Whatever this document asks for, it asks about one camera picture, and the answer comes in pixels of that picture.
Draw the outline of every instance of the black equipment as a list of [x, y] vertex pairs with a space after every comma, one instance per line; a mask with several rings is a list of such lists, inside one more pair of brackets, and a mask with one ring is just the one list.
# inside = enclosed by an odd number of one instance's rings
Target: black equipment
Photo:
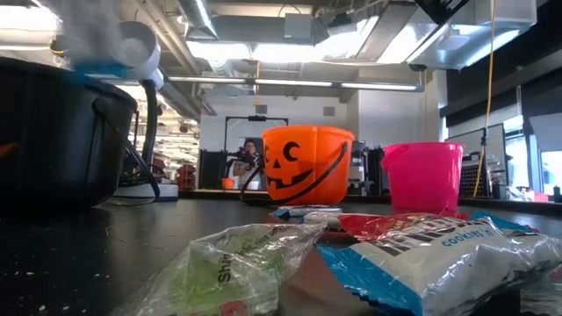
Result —
[[9, 58], [0, 58], [0, 81], [0, 147], [9, 148], [0, 156], [3, 200], [84, 208], [110, 197], [135, 100], [68, 70]]
[[372, 196], [388, 194], [388, 175], [380, 167], [380, 162], [385, 157], [385, 151], [381, 147], [369, 149], [367, 153], [367, 168], [369, 170], [368, 180], [371, 183], [370, 193]]
[[469, 0], [415, 0], [427, 15], [438, 25], [447, 22]]

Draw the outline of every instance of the black pot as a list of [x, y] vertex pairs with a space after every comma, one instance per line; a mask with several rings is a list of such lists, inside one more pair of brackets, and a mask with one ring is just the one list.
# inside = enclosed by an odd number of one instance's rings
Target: black pot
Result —
[[59, 68], [0, 58], [0, 196], [17, 205], [76, 208], [117, 189], [125, 147], [92, 110], [127, 137], [136, 111], [123, 90]]

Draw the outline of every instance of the orange cord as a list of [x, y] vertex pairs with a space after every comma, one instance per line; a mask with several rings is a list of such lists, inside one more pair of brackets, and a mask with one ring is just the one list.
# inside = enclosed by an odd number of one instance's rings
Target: orange cord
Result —
[[[492, 39], [490, 43], [490, 65], [488, 70], [488, 103], [486, 107], [486, 123], [484, 128], [488, 128], [488, 122], [490, 120], [490, 108], [492, 107], [492, 80], [494, 75], [494, 36], [495, 36], [495, 15], [498, 8], [498, 0], [494, 0], [494, 10], [492, 13]], [[482, 175], [482, 162], [484, 161], [484, 146], [480, 149], [480, 161], [478, 165], [478, 174], [476, 176], [476, 185], [474, 186], [474, 192], [472, 197], [475, 198], [478, 193], [478, 187], [480, 185], [480, 176]]]

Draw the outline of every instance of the candy bag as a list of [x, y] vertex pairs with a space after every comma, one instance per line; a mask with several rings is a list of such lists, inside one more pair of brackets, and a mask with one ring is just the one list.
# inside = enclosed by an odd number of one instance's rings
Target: candy bag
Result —
[[262, 314], [324, 225], [247, 225], [195, 241], [112, 315]]
[[529, 229], [502, 231], [489, 217], [381, 217], [342, 227], [359, 240], [319, 247], [353, 294], [415, 315], [465, 315], [494, 294], [519, 288], [562, 263], [562, 242]]

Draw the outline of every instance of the ceiling light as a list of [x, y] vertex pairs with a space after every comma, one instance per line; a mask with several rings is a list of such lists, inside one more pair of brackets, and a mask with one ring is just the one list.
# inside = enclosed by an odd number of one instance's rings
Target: ceiling light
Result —
[[136, 100], [147, 99], [147, 92], [138, 83], [135, 85], [117, 84], [115, 86], [128, 93], [129, 96], [133, 97]]
[[421, 46], [417, 47], [414, 52], [406, 59], [406, 62], [412, 62], [414, 59], [418, 58], [418, 56], [425, 52], [431, 44], [433, 44], [438, 38], [441, 37], [445, 32], [449, 30], [449, 25], [442, 25], [431, 37], [426, 40]]
[[57, 19], [47, 8], [0, 5], [0, 29], [54, 32]]
[[324, 88], [346, 88], [358, 90], [387, 90], [387, 91], [410, 91], [422, 92], [423, 87], [415, 84], [393, 84], [393, 83], [342, 83], [323, 82], [310, 80], [285, 80], [285, 79], [254, 79], [254, 78], [228, 78], [228, 77], [203, 77], [203, 76], [171, 76], [171, 81], [190, 83], [226, 83], [226, 84], [258, 84], [258, 85], [283, 85], [302, 87], [324, 87]]
[[249, 46], [242, 43], [202, 43], [188, 41], [193, 56], [207, 60], [229, 60], [251, 58]]
[[421, 86], [384, 83], [342, 83], [342, 88], [359, 90], [423, 91]]
[[49, 46], [47, 45], [11, 45], [11, 44], [0, 44], [0, 50], [11, 50], [11, 51], [36, 51], [36, 50], [46, 50]]
[[256, 79], [256, 84], [268, 85], [290, 85], [290, 86], [305, 86], [305, 87], [331, 87], [332, 83], [329, 82], [315, 82], [305, 80], [277, 80], [277, 79]]
[[282, 63], [321, 60], [321, 56], [313, 46], [291, 44], [260, 44], [252, 57], [263, 62]]
[[228, 78], [228, 77], [201, 77], [201, 76], [170, 76], [171, 81], [186, 83], [227, 83], [227, 84], [245, 84], [246, 79]]

